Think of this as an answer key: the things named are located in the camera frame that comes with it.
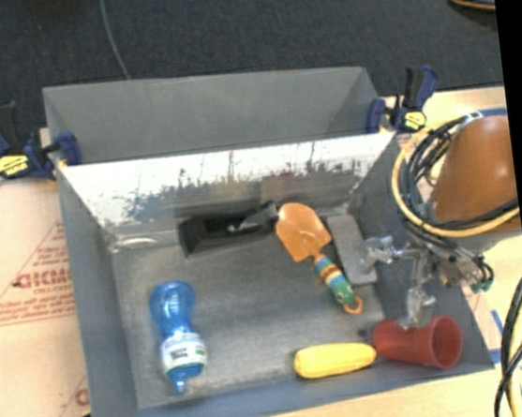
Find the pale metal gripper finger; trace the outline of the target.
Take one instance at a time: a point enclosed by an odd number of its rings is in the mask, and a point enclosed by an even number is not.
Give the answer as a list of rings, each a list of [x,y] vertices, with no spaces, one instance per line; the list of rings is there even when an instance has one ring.
[[[411,287],[406,296],[406,314],[396,321],[403,330],[426,327],[434,315],[437,298],[422,285]]]
[[[362,269],[370,272],[380,262],[391,264],[393,261],[401,260],[408,255],[409,249],[409,244],[396,246],[391,235],[367,238],[363,243]]]

